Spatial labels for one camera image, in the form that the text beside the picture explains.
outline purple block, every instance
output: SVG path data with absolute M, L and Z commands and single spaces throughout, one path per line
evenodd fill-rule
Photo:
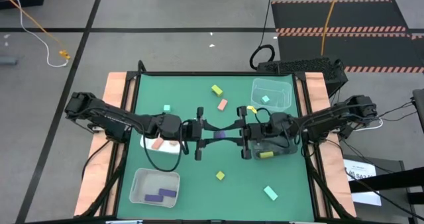
M 213 138 L 225 138 L 225 131 L 215 131 L 213 133 Z
M 159 188 L 159 195 L 167 196 L 167 197 L 176 197 L 177 192 L 172 190 L 166 190 L 164 188 Z
M 150 195 L 150 194 L 146 194 L 144 196 L 144 200 L 145 201 L 157 201 L 157 202 L 162 202 L 164 201 L 164 196 L 161 195 Z

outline green mat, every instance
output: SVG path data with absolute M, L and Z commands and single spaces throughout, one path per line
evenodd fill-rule
M 136 105 L 137 114 L 158 114 L 164 105 L 171 105 L 171 113 L 182 120 L 195 118 L 196 109 L 204 107 L 204 119 L 216 127 L 225 127 L 238 119 L 236 108 L 250 105 L 254 76 L 147 76 L 140 81 Z M 288 82 L 291 76 L 262 77 Z M 217 97 L 212 85 L 223 91 Z M 284 112 L 297 117 L 294 92 L 291 107 Z M 217 109 L 221 99 L 227 99 L 224 111 Z M 267 120 L 266 114 L 259 118 Z M 248 112 L 247 121 L 256 122 Z M 238 131 L 227 136 L 238 136 Z M 204 132 L 203 138 L 212 137 Z M 182 156 L 176 172 L 181 176 L 177 204 L 173 208 L 158 207 L 129 200 L 134 173 L 139 168 L 153 167 L 140 146 L 140 135 L 133 131 L 117 217 L 120 219 L 222 219 L 241 221 L 313 221 L 311 197 L 305 161 L 296 154 L 267 160 L 243 160 L 241 148 L 228 141 L 210 144 L 203 150 L 202 161 L 194 160 L 195 143 L 189 144 L 190 154 Z M 176 155 L 150 151 L 156 165 L 171 168 Z M 222 171 L 219 181 L 215 175 Z M 278 198 L 272 201 L 264 192 L 270 186 Z

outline gray floor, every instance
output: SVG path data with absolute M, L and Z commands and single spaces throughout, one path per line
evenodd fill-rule
M 397 0 L 411 28 L 424 28 L 422 0 Z M 84 27 L 94 0 L 45 0 L 27 11 L 45 27 Z M 102 0 L 94 27 L 261 27 L 267 0 Z M 16 10 L 0 11 L 0 27 L 19 27 Z M 272 16 L 268 27 L 273 27 Z M 38 155 L 57 107 L 69 67 L 45 64 L 45 49 L 26 33 L 0 33 L 0 55 L 20 58 L 15 67 L 0 67 L 0 223 L 15 221 Z M 81 34 L 55 34 L 75 54 Z M 101 97 L 109 72 L 136 68 L 142 59 L 156 71 L 249 71 L 248 59 L 260 33 L 92 33 L 72 91 Z M 274 33 L 264 43 L 277 45 Z M 51 61 L 59 63 L 54 41 Z M 264 60 L 268 54 L 260 54 Z M 365 94 L 380 112 L 405 103 L 411 90 L 424 87 L 423 74 L 349 74 L 341 99 Z M 399 111 L 392 117 L 407 111 Z M 355 133 L 349 143 L 366 156 L 403 160 L 406 168 L 424 165 L 417 117 L 385 123 L 381 129 Z M 80 174 L 91 135 L 62 119 L 27 221 L 69 218 L 74 213 Z

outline small cube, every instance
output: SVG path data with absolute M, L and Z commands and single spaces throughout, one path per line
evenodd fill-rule
M 152 144 L 152 149 L 158 150 L 162 146 L 163 143 L 164 143 L 164 139 L 162 139 L 160 137 L 157 138 Z
M 165 112 L 170 112 L 171 111 L 171 106 L 170 105 L 164 105 L 164 111 Z
M 225 138 L 225 131 L 215 131 L 213 133 L 213 138 Z
M 166 190 L 164 188 L 159 188 L 159 195 L 167 197 L 176 197 L 177 192 L 172 190 Z
M 263 98 L 262 98 L 262 103 L 263 104 L 267 104 L 267 102 L 269 102 L 270 101 L 270 98 L 268 98 L 268 96 L 267 95 L 265 95 Z
M 266 186 L 266 188 L 264 188 L 264 191 L 266 194 L 268 194 L 268 197 L 270 197 L 272 201 L 275 201 L 275 199 L 277 199 L 278 195 L 273 191 L 270 186 Z
M 217 85 L 212 85 L 212 91 L 215 92 L 217 96 L 222 96 L 223 94 L 223 90 L 221 90 L 221 88 L 219 88 Z
M 164 196 L 161 196 L 161 195 L 150 195 L 150 194 L 146 194 L 146 195 L 144 196 L 144 200 L 145 200 L 145 201 L 163 202 L 163 201 L 164 201 Z
M 218 105 L 218 110 L 223 111 L 225 106 L 227 105 L 228 101 L 226 99 L 223 99 L 220 104 Z
M 219 171 L 217 173 L 217 178 L 219 179 L 219 181 L 221 181 L 224 177 L 225 177 L 225 174 L 223 172 Z

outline teal block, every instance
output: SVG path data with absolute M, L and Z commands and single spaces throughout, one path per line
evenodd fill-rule
M 270 101 L 270 98 L 267 96 L 267 95 L 265 95 L 263 98 L 262 98 L 262 103 L 263 104 L 267 104 L 267 102 L 269 102 Z
M 277 199 L 278 195 L 273 191 L 270 186 L 266 186 L 266 188 L 264 188 L 264 191 L 266 194 L 268 194 L 272 201 L 275 201 L 275 199 Z
M 170 112 L 171 111 L 171 106 L 170 105 L 164 105 L 164 111 L 165 112 Z

